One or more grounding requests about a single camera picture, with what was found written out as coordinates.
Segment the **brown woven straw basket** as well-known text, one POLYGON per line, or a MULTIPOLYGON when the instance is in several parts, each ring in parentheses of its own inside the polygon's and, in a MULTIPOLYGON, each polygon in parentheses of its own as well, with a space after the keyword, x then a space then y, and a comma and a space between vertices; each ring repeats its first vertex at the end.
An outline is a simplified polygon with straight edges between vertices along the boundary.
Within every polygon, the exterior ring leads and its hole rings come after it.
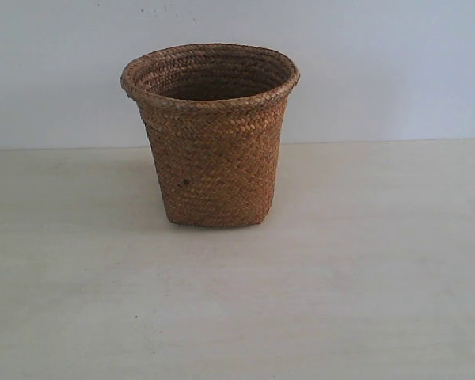
POLYGON ((129 62, 167 219, 200 227, 262 223, 276 186, 287 99, 300 72, 286 55, 240 44, 187 44, 129 62))

